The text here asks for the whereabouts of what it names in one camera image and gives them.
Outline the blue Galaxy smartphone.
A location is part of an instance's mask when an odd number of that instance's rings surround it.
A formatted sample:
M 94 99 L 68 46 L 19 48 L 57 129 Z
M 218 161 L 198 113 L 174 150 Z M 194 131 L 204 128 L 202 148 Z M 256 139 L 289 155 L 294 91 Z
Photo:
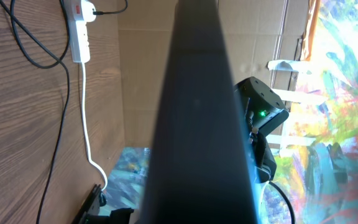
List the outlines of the blue Galaxy smartphone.
M 139 221 L 259 223 L 254 168 L 214 1 L 179 1 Z

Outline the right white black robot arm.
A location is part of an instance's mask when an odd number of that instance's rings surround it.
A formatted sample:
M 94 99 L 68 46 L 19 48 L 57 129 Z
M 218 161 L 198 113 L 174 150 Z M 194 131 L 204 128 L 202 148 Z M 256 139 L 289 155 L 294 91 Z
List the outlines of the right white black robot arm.
M 277 163 L 266 137 L 287 120 L 289 112 L 279 95 L 256 77 L 246 78 L 236 87 L 252 140 L 256 182 L 269 182 L 274 178 Z

